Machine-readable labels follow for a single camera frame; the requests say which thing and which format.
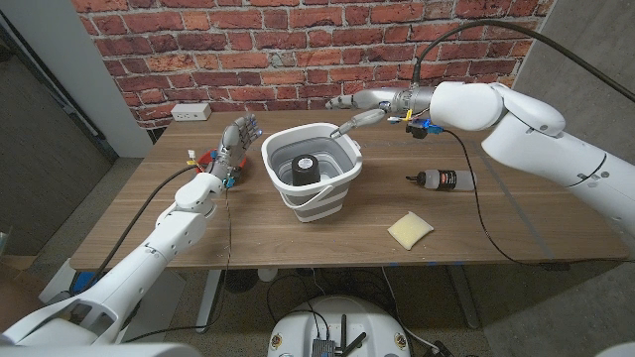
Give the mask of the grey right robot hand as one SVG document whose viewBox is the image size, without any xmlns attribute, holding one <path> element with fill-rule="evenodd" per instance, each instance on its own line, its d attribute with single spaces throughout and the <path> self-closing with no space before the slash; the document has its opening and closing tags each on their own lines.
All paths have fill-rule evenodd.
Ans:
<svg viewBox="0 0 635 357">
<path fill-rule="evenodd" d="M 388 114 L 406 113 L 411 107 L 413 92 L 413 89 L 382 87 L 331 98 L 325 105 L 327 109 L 364 109 L 364 112 L 341 124 L 330 133 L 330 137 L 337 139 L 353 129 L 375 125 Z"/>
</svg>

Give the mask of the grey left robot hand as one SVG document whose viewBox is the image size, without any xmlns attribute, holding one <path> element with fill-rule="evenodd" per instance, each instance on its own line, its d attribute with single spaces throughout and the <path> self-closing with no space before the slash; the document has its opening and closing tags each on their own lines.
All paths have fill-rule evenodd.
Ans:
<svg viewBox="0 0 635 357">
<path fill-rule="evenodd" d="M 233 121 L 223 131 L 209 172 L 220 179 L 240 177 L 240 165 L 246 152 L 261 135 L 254 114 L 248 113 Z"/>
</svg>

